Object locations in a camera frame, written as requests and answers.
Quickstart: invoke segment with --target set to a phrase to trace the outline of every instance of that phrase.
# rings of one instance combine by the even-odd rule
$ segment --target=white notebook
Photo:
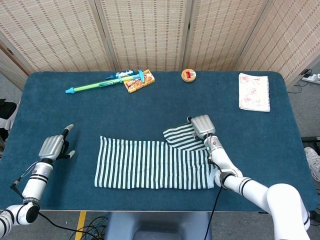
[[[239,74],[239,108],[270,112],[269,80],[267,76]]]

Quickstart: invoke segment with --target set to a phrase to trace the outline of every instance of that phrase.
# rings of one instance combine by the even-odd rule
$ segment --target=blue table
[[[55,162],[41,199],[47,210],[211,211],[219,188],[109,189],[94,187],[100,135],[126,140],[164,140],[162,132],[208,114],[233,163],[266,186],[291,184],[308,210],[317,194],[282,76],[268,76],[271,112],[239,109],[239,72],[197,72],[185,83],[180,72],[154,72],[156,82],[134,93],[121,85],[65,94],[70,87],[100,82],[109,72],[37,72],[26,81],[21,104],[0,162],[0,208],[20,204],[10,184],[34,161],[46,137],[73,123],[68,140],[76,154]],[[18,185],[22,191],[28,178]],[[218,211],[259,211],[223,191]]]

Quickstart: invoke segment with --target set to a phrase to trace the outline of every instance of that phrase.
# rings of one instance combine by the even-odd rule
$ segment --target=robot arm
[[[261,183],[243,177],[235,167],[225,149],[215,136],[215,127],[208,115],[192,118],[196,135],[204,139],[209,152],[208,161],[217,165],[214,182],[226,190],[245,197],[272,216],[275,240],[310,240],[306,230],[310,226],[308,212],[299,192],[288,184],[266,187]]]
[[[74,150],[66,154],[69,147],[66,137],[73,126],[73,124],[67,126],[61,135],[45,139],[39,152],[41,160],[35,164],[22,194],[18,191],[16,185],[24,175],[10,186],[22,197],[23,204],[9,206],[0,214],[0,239],[8,235],[13,226],[28,225],[37,219],[40,199],[54,168],[53,163],[57,159],[70,159],[75,154]]]

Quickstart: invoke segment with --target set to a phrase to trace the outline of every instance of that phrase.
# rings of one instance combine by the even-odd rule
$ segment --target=woven screen panel
[[[287,80],[320,54],[320,3],[274,0],[238,63],[239,71],[275,71]]]
[[[88,0],[4,0],[0,31],[36,71],[111,70]]]
[[[199,0],[186,66],[233,70],[266,0]]]
[[[121,70],[179,71],[187,0],[102,0]]]
[[[19,89],[22,90],[24,88],[28,76],[1,49],[0,73],[14,83]]]

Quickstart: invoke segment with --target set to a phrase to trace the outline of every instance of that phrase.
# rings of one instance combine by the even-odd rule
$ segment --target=striped cloth
[[[194,130],[192,125],[192,129],[189,128],[190,125],[191,123],[187,123],[166,130],[164,136],[168,142],[101,136],[95,187],[184,190],[213,188],[215,169],[208,164],[208,153],[204,150],[203,143],[192,137]]]

